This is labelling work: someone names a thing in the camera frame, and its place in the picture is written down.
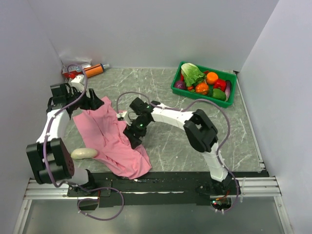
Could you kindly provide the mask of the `pink t-shirt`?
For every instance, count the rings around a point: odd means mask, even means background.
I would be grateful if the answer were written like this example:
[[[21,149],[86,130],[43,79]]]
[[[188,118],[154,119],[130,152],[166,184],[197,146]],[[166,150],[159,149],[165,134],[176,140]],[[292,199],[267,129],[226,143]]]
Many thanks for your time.
[[[95,149],[95,160],[103,163],[117,176],[136,179],[151,168],[151,162],[145,148],[140,145],[131,148],[129,139],[123,133],[125,121],[117,119],[117,113],[111,101],[103,97],[99,109],[83,110],[74,117],[74,123],[87,148]]]

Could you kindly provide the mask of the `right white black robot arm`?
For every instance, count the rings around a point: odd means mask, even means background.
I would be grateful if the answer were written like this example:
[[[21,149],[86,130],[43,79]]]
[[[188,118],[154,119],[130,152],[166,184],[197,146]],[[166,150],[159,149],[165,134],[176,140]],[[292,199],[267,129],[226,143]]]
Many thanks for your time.
[[[225,165],[220,153],[222,144],[218,142],[218,130],[203,110],[178,110],[158,101],[143,102],[138,97],[130,104],[130,108],[136,114],[135,119],[130,118],[127,111],[118,113],[117,118],[126,122],[123,133],[130,141],[132,149],[142,144],[141,138],[146,135],[147,126],[151,122],[177,127],[185,132],[190,146],[202,154],[209,167],[211,180],[206,187],[208,193],[239,195],[239,183]]]

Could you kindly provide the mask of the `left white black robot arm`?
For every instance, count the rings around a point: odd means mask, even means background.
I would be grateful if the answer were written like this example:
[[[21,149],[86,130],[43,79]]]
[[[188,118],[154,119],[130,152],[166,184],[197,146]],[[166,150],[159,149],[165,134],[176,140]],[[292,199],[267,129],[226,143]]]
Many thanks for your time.
[[[47,103],[47,121],[42,134],[26,147],[26,154],[38,184],[62,184],[75,187],[86,196],[95,193],[97,187],[92,173],[74,166],[63,137],[72,113],[77,110],[95,111],[104,105],[92,88],[77,88],[69,83],[50,87],[52,96]]]

